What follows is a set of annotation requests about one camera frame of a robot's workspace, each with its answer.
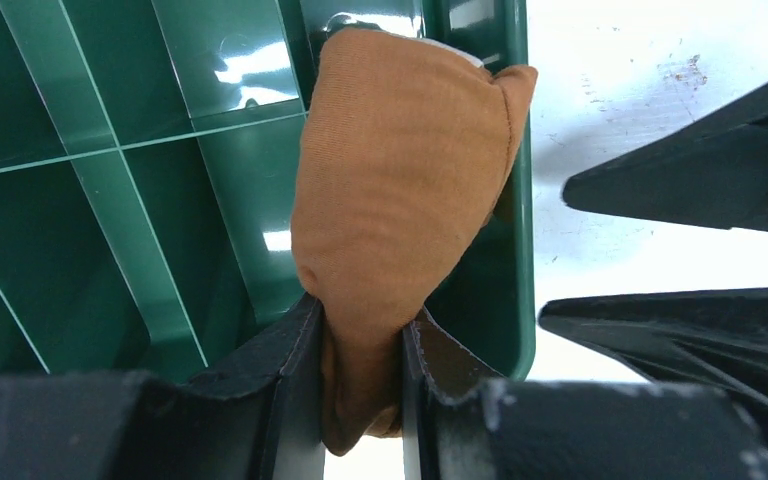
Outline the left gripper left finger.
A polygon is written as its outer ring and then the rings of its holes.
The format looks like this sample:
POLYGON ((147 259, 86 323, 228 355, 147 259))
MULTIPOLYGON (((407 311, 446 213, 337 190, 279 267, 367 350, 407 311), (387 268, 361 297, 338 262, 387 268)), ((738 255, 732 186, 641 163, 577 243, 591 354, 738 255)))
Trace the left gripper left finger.
POLYGON ((143 371, 0 375, 0 479, 319 479, 323 308, 182 384, 143 371))

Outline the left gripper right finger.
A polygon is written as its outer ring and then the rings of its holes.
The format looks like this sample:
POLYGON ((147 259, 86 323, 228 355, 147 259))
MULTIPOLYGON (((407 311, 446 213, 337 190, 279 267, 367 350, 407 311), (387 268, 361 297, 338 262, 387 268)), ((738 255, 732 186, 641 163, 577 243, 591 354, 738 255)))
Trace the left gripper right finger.
POLYGON ((718 390, 514 381, 427 311, 402 341, 409 479, 768 479, 753 423, 718 390))

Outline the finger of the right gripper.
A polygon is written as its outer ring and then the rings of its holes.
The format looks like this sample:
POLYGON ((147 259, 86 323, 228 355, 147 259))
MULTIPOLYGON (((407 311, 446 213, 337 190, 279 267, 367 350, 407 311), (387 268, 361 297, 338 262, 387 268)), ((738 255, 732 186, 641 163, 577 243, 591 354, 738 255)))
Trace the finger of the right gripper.
POLYGON ((768 450, 768 288, 554 300, 538 323, 651 381, 725 391, 768 450))
POLYGON ((768 83, 570 177, 562 199, 586 212, 768 232, 768 83))

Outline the green compartment tray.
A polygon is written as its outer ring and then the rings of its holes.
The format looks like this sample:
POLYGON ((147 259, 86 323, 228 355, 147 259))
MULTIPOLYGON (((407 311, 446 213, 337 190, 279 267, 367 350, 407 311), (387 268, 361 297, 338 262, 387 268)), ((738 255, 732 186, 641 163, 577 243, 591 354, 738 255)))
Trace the green compartment tray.
POLYGON ((299 138, 345 27, 527 58, 522 1, 0 1, 0 374, 182 381, 298 300, 299 138))

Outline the brown underwear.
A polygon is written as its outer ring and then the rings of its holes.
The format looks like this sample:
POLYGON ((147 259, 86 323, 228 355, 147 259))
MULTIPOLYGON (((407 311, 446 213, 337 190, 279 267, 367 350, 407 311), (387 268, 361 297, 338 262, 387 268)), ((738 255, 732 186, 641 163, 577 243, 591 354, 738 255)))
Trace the brown underwear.
POLYGON ((291 250, 324 309, 322 440, 402 432, 402 329, 487 224, 538 72, 347 27, 323 45, 300 141, 291 250))

